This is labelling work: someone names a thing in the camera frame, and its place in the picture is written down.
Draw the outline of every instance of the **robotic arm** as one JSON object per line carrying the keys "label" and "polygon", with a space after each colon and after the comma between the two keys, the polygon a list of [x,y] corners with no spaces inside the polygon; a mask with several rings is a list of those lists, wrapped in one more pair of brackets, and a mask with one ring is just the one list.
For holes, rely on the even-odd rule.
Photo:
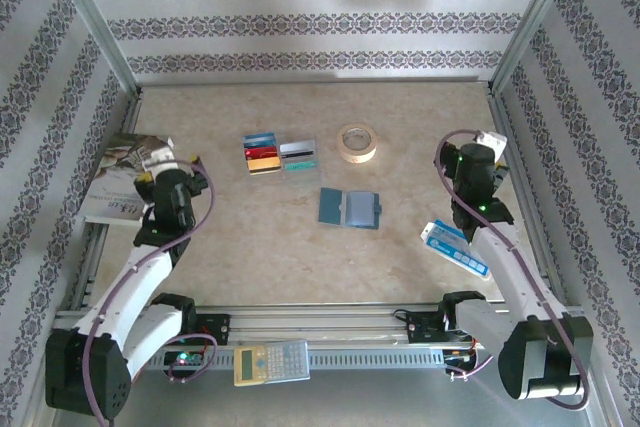
{"label": "robotic arm", "polygon": [[[553,296],[535,264],[521,253],[509,210],[494,197],[504,177],[496,162],[506,139],[457,133],[476,134],[476,142],[458,149],[443,141],[435,163],[452,195],[453,220],[471,250],[490,267],[509,316],[497,314],[478,292],[447,294],[440,305],[445,329],[468,333],[498,356],[500,378],[514,399],[584,393],[576,405],[551,399],[562,407],[582,408],[593,343],[589,321],[570,315]],[[444,177],[453,181],[452,187]]]}
{"label": "robotic arm", "polygon": [[[149,358],[173,337],[192,331],[196,320],[193,299],[161,294],[140,315],[189,244],[190,238],[184,237],[195,227],[191,199],[208,187],[199,158],[192,159],[196,170],[192,175],[176,162],[170,149],[154,153],[149,170],[135,182],[150,207],[124,269],[72,329],[54,329],[49,336],[45,396],[50,407],[93,415],[84,387],[82,357],[96,318],[99,324],[88,370],[95,400],[107,420],[122,410],[132,379]],[[157,253],[170,242],[175,245]]]}

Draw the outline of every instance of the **blue and white box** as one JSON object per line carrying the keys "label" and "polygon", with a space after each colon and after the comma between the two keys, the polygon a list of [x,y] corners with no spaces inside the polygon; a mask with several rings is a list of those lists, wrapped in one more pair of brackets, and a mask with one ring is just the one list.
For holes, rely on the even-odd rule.
{"label": "blue and white box", "polygon": [[420,237],[427,247],[445,259],[483,280],[491,278],[489,267],[477,256],[471,255],[469,243],[462,231],[436,220],[427,224]]}

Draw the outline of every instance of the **patterned wallpaper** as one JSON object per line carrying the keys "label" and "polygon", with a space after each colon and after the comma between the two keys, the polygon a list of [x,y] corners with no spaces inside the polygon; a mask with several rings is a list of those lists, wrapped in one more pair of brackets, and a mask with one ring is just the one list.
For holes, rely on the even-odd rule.
{"label": "patterned wallpaper", "polygon": [[554,0],[502,92],[569,298],[640,425],[639,0]]}
{"label": "patterned wallpaper", "polygon": [[142,84],[488,80],[530,0],[96,0]]}
{"label": "patterned wallpaper", "polygon": [[71,0],[0,0],[0,426],[22,425],[86,245],[75,214],[128,105]]}

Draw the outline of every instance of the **roll of masking tape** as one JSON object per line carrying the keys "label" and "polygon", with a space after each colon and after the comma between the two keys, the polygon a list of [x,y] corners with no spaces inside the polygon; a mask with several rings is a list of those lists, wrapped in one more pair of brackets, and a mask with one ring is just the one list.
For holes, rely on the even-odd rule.
{"label": "roll of masking tape", "polygon": [[338,132],[338,152],[347,162],[367,162],[373,158],[377,148],[378,136],[366,124],[345,125]]}

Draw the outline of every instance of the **calculator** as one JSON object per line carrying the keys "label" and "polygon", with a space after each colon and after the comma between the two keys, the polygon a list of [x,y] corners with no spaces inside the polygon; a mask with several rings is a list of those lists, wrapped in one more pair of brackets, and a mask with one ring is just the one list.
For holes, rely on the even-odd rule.
{"label": "calculator", "polygon": [[234,385],[275,384],[309,379],[306,340],[270,342],[236,347],[233,352]]}

